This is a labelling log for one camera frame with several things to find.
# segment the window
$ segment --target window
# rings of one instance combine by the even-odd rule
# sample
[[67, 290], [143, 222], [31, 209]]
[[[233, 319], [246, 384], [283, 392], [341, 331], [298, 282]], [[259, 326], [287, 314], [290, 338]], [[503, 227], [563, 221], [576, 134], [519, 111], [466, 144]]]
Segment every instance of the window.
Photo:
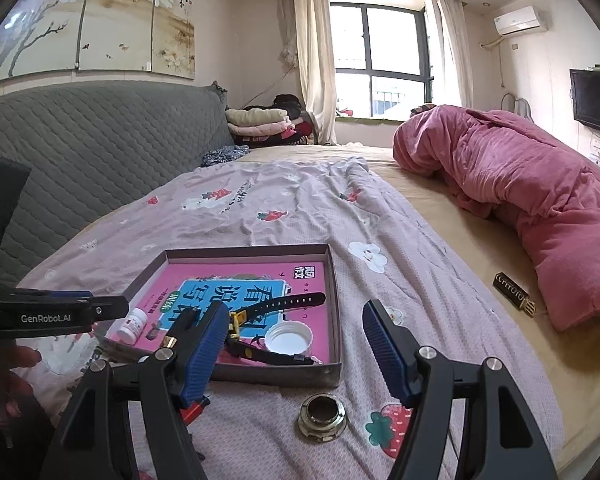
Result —
[[401, 121], [431, 101], [424, 11], [331, 4], [331, 35], [342, 113]]

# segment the window sill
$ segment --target window sill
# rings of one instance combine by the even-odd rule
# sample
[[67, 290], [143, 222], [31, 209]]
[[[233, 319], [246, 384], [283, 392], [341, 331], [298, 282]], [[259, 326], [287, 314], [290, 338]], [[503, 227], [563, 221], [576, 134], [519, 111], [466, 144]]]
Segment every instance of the window sill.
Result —
[[400, 126], [404, 121], [394, 121], [392, 119], [374, 119], [371, 117], [336, 117], [337, 123], [366, 124], [367, 126], [378, 126], [378, 124], [394, 124]]

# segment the red tool handle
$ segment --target red tool handle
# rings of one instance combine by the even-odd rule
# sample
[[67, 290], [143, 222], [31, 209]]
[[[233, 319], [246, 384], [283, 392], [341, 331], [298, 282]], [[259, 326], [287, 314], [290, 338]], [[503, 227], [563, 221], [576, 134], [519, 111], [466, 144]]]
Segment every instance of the red tool handle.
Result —
[[188, 426], [194, 420], [198, 418], [202, 410], [204, 410], [210, 404], [208, 397], [202, 397], [201, 399], [195, 400], [191, 406], [185, 410], [180, 410], [180, 416], [184, 421], [184, 425]]

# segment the black watch strap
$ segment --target black watch strap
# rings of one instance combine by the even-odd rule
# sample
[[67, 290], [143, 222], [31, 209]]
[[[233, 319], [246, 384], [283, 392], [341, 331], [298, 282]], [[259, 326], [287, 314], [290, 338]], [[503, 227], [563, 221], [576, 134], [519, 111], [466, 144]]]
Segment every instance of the black watch strap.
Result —
[[240, 324], [253, 320], [259, 316], [276, 312], [278, 310], [291, 310], [293, 308], [306, 308], [319, 306], [327, 300], [323, 292], [310, 292], [308, 294], [295, 294], [293, 296], [281, 296], [271, 300], [261, 301], [247, 308], [236, 310], [235, 314]]
[[255, 346], [243, 343], [237, 339], [226, 339], [226, 349], [233, 357], [241, 357], [250, 361], [257, 361], [267, 365], [275, 366], [298, 366], [312, 365], [314, 360], [302, 354], [287, 355], [269, 352]]

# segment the pile of folded clothes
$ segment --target pile of folded clothes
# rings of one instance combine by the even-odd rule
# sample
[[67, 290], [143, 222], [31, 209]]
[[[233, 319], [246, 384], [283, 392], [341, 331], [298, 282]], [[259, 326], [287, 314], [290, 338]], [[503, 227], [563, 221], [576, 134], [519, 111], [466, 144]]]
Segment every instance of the pile of folded clothes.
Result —
[[229, 109], [225, 114], [235, 143], [252, 149], [307, 144], [314, 132], [311, 117], [290, 94], [277, 96], [272, 107]]

